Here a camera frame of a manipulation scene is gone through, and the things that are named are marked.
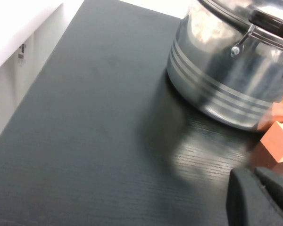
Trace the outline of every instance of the white wall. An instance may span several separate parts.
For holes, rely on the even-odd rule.
[[[0,133],[54,50],[83,0],[64,0],[26,41],[26,64],[20,67],[17,51],[0,67]]]

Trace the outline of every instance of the orange block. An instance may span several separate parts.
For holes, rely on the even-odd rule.
[[[261,143],[277,162],[283,162],[283,123],[276,121],[262,137]]]
[[[268,109],[266,114],[263,115],[262,119],[258,123],[258,130],[266,131],[271,125],[278,121],[283,123],[283,104],[282,103],[273,103],[272,106]]]

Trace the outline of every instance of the dark wood grain surface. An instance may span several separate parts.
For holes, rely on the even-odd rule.
[[[0,226],[227,224],[231,168],[267,162],[170,84],[178,24],[83,3],[0,137]]]

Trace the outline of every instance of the pot handle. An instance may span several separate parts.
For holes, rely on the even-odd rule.
[[[274,35],[283,38],[283,20],[266,14],[259,10],[253,10],[249,16],[249,22]]]

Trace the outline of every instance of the wooden block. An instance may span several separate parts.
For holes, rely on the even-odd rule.
[[[277,162],[283,162],[283,123],[276,121],[262,137],[261,143]]]
[[[277,162],[261,142],[251,151],[249,167],[252,171],[256,167],[266,167],[279,175],[283,175],[283,162]]]
[[[283,123],[283,104],[273,103],[268,109],[266,114],[263,115],[262,119],[258,123],[258,130],[266,131],[268,130],[274,122]]]

